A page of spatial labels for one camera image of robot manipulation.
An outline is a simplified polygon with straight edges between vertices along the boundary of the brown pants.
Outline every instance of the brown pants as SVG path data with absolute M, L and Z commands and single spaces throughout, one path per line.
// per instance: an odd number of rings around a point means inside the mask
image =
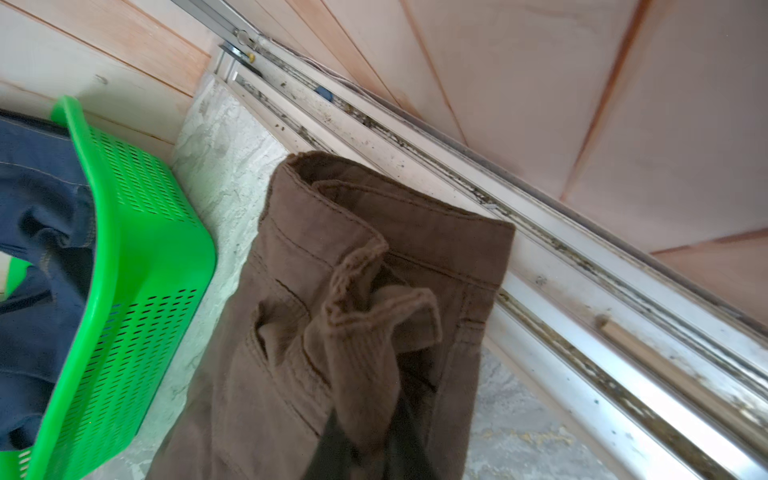
M 351 161 L 289 156 L 147 478 L 298 480 L 334 408 L 375 454 L 401 392 L 438 476 L 461 478 L 513 233 Z

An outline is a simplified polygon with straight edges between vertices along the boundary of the blue denim jeans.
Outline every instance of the blue denim jeans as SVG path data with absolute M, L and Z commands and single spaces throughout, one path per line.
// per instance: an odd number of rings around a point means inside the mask
M 32 264 L 0 303 L 0 451 L 25 449 L 80 325 L 94 203 L 65 127 L 0 111 L 0 250 Z

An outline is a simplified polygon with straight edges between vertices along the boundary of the wooden paneling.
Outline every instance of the wooden paneling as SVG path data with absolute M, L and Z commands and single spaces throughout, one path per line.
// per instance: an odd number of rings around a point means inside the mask
M 344 65 L 357 83 L 378 96 L 396 103 L 368 60 L 362 56 L 323 0 L 286 0 L 286 2 L 315 32 L 320 41 L 333 52 L 336 59 Z
M 91 114 L 176 141 L 190 96 L 4 5 L 0 37 L 3 83 L 47 98 L 73 95 Z
M 210 56 L 122 0 L 9 0 L 119 61 L 192 95 Z
M 33 117 L 48 118 L 54 103 L 54 98 L 44 97 L 0 81 L 0 108 Z M 85 112 L 85 118 L 94 127 L 113 134 L 170 165 L 171 154 L 174 150 L 173 143 L 143 134 L 88 112 Z
M 399 2 L 324 1 L 397 104 L 465 143 L 437 74 Z
M 655 257 L 768 326 L 768 230 Z
M 269 14 L 269 18 L 253 17 L 253 14 L 247 13 L 253 12 L 253 9 L 249 10 L 247 8 L 249 2 L 258 3 Z M 293 7 L 286 3 L 286 0 L 230 0 L 229 3 L 237 11 L 243 12 L 243 15 L 257 27 L 268 25 L 268 23 L 274 20 L 298 42 L 297 44 L 292 44 L 285 40 L 286 45 L 294 48 L 300 45 L 301 48 L 309 52 L 311 58 L 314 58 L 340 75 L 353 79 L 352 75 L 336 59 L 328 47 L 315 35 L 315 32 L 293 10 Z
M 650 5 L 564 198 L 646 251 L 768 226 L 768 3 Z
M 469 147 L 558 196 L 635 0 L 402 3 Z
M 237 13 L 257 25 L 261 33 L 279 41 L 283 45 L 291 47 L 302 55 L 312 57 L 293 35 L 283 28 L 283 26 L 256 0 L 231 0 L 229 3 L 237 10 Z
M 176 35 L 210 55 L 221 43 L 218 35 L 171 0 L 122 0 L 165 25 Z

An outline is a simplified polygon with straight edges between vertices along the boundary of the floor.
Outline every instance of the floor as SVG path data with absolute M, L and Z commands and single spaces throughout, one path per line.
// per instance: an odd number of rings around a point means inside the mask
M 205 77 L 174 151 L 173 171 L 218 249 L 211 285 L 133 443 L 88 476 L 141 480 L 184 406 L 187 384 L 257 234 L 266 186 L 287 155 L 226 88 Z M 615 477 L 484 351 L 464 480 Z

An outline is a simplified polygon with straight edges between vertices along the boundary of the basket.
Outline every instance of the basket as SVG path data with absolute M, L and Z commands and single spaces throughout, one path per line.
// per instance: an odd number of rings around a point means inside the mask
M 51 119 L 69 128 L 93 192 L 93 280 L 35 444 L 0 452 L 2 480 L 80 479 L 131 443 L 216 262 L 165 164 L 88 126 L 72 97 Z

